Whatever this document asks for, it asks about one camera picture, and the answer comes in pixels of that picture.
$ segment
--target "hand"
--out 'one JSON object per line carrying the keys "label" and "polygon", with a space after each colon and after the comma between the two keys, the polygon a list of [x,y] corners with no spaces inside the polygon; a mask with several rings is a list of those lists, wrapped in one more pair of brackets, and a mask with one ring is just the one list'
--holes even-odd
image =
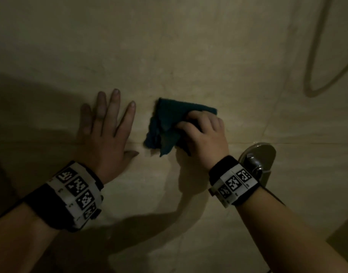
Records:
{"label": "hand", "polygon": [[128,166],[137,151],[124,151],[135,117],[136,104],[132,101],[117,127],[120,110],[120,91],[112,92],[107,107],[106,94],[99,92],[96,112],[84,104],[80,111],[78,139],[83,144],[78,148],[75,161],[89,167],[103,184],[115,179]]}
{"label": "hand", "polygon": [[197,120],[202,132],[189,122],[180,122],[176,128],[187,133],[194,142],[200,162],[210,170],[222,158],[229,155],[225,124],[222,119],[207,111],[191,111],[187,118]]}

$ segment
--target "beige tile wall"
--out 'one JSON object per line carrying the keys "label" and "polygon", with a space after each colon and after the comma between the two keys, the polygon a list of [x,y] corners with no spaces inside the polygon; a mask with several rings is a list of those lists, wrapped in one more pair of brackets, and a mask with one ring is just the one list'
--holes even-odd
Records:
{"label": "beige tile wall", "polygon": [[[70,159],[81,103],[113,88],[123,105],[137,102],[127,148],[140,155],[104,189],[99,218],[62,233],[44,258],[64,272],[268,270],[235,209],[209,196],[195,160],[142,146],[158,97],[218,108],[235,157],[273,143],[268,187],[347,256],[337,240],[348,224],[348,73],[317,97],[303,91],[321,8],[322,0],[0,0],[0,161],[20,195]],[[347,63],[348,0],[332,0],[314,88]]]}

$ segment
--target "black wrist strap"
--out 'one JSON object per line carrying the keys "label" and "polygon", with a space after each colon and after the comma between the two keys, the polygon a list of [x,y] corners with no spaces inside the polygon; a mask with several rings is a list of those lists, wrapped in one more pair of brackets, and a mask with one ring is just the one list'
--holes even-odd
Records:
{"label": "black wrist strap", "polygon": [[102,188],[93,171],[71,161],[24,201],[50,227],[75,232],[99,215]]}
{"label": "black wrist strap", "polygon": [[209,180],[212,185],[209,192],[225,207],[243,204],[260,187],[232,156],[226,156],[209,171]]}

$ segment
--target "blue cloth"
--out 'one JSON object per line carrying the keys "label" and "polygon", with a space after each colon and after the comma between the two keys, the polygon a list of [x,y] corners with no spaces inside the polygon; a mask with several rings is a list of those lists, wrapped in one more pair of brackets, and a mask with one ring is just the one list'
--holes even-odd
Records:
{"label": "blue cloth", "polygon": [[177,145],[190,156],[190,151],[184,141],[184,132],[175,128],[176,124],[186,120],[186,115],[192,111],[208,111],[217,115],[217,109],[201,104],[159,98],[154,115],[150,119],[149,132],[144,145],[148,148],[159,148],[160,157],[168,154]]}

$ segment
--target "right hand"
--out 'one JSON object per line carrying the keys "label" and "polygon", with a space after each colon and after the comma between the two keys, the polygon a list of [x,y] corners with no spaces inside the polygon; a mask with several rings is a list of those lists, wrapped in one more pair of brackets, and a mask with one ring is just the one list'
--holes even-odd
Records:
{"label": "right hand", "polygon": [[197,120],[202,132],[189,122],[180,122],[176,128],[187,133],[194,142],[200,162],[210,170],[222,158],[229,155],[225,124],[222,119],[207,111],[191,111],[187,118]]}

